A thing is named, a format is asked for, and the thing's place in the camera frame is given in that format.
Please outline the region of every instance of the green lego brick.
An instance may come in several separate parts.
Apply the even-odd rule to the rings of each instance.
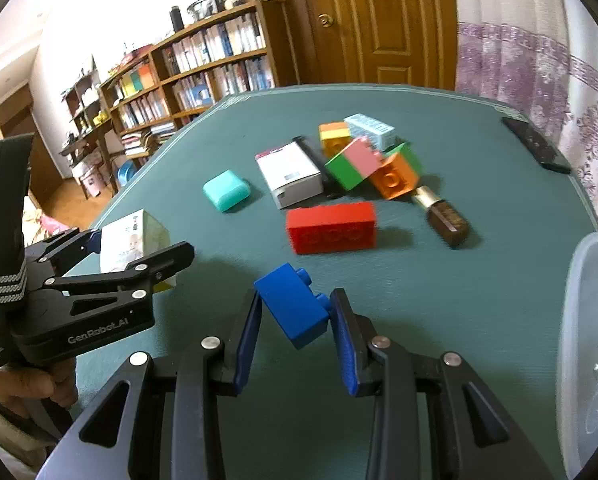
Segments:
[[[339,181],[346,191],[350,191],[354,186],[364,181],[364,178],[359,175],[359,172],[342,153],[337,153],[326,162],[326,169],[330,171],[330,174]]]
[[[391,155],[394,155],[395,153],[400,153],[401,156],[404,159],[406,159],[406,162],[410,165],[410,168],[412,168],[416,174],[423,175],[423,165],[421,164],[419,158],[412,152],[412,150],[410,150],[410,147],[407,142],[404,142],[396,148],[391,149],[386,154],[386,158],[388,158]]]

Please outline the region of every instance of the transparent plastic lid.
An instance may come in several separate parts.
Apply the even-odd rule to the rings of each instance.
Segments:
[[[573,479],[598,447],[598,233],[570,263],[557,361],[557,426]]]

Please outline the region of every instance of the ceiling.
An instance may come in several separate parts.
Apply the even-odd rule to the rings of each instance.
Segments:
[[[0,13],[0,99],[28,80],[55,0],[10,0]]]
[[[15,89],[21,88],[28,82],[32,65],[37,56],[37,47],[25,52],[12,63],[0,70],[0,104]]]

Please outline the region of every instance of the wooden door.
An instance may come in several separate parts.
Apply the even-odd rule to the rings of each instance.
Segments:
[[[287,12],[301,82],[454,89],[456,0],[288,0]]]
[[[15,114],[6,124],[2,124],[4,137],[34,133],[30,150],[30,191],[39,201],[41,208],[63,183],[63,178],[50,158],[44,141],[37,130],[30,109],[24,108]]]

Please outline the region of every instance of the curtain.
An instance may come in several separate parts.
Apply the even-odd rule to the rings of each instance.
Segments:
[[[598,27],[579,0],[457,0],[456,90],[523,112],[598,215]]]

